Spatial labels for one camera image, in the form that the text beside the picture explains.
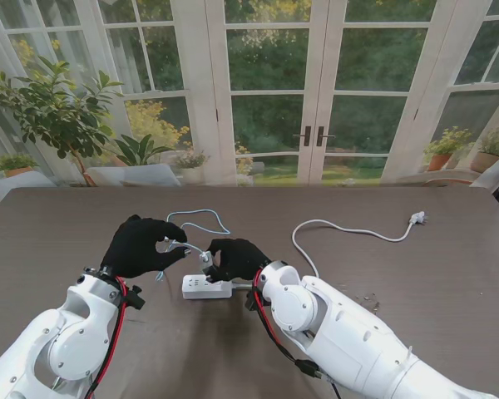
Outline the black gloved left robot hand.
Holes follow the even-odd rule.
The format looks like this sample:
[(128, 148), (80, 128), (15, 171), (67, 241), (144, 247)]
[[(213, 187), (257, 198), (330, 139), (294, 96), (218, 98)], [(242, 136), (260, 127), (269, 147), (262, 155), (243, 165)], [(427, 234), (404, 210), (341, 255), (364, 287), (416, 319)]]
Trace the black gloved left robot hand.
[(175, 224), (134, 214), (115, 232), (101, 261), (101, 269), (121, 278), (162, 272), (185, 257), (185, 247), (158, 252), (156, 245), (165, 238), (179, 243), (187, 242), (184, 230)]

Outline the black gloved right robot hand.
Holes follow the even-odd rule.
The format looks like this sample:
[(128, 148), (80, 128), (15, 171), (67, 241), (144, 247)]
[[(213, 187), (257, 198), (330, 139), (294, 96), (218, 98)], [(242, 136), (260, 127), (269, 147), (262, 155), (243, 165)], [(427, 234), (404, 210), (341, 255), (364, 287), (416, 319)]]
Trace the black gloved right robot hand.
[(208, 250), (212, 255), (220, 254), (220, 265), (212, 265), (205, 271), (210, 283), (236, 278), (251, 281), (259, 270), (271, 263), (257, 246), (246, 239), (213, 239)]

